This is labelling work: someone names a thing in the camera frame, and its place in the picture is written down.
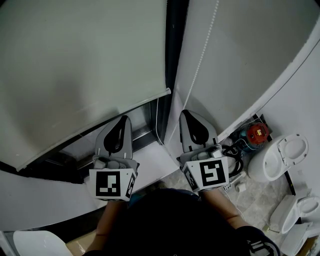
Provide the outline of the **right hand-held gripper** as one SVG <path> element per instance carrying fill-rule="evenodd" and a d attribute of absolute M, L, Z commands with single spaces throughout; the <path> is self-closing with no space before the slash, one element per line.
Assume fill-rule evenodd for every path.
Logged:
<path fill-rule="evenodd" d="M 201 115 L 183 110 L 179 118 L 183 154 L 177 158 L 193 192 L 220 188 L 229 183 L 228 158 L 217 144 L 214 126 Z"/>

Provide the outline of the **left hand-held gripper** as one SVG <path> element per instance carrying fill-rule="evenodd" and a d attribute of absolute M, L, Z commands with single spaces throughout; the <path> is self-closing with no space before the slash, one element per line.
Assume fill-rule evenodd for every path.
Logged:
<path fill-rule="evenodd" d="M 132 159 L 132 124 L 127 115 L 111 121 L 98 134 L 96 154 L 89 170 L 90 194 L 102 201 L 128 202 L 140 164 Z"/>

